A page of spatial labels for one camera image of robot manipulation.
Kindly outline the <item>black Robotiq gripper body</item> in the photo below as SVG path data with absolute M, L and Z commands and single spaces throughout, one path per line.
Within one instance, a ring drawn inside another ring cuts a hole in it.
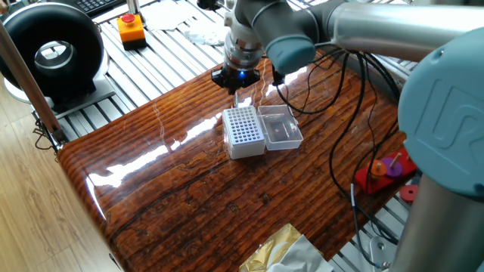
M 236 70 L 229 67 L 225 81 L 228 88 L 247 88 L 258 81 L 258 70 Z

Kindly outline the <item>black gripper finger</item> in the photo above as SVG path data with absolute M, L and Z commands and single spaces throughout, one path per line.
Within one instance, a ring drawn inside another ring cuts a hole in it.
M 260 80 L 260 72 L 253 70 L 237 70 L 235 72 L 235 90 L 248 88 Z
M 211 71 L 211 80 L 220 88 L 224 88 L 229 95 L 235 94 L 235 79 L 233 70 L 228 66 Z

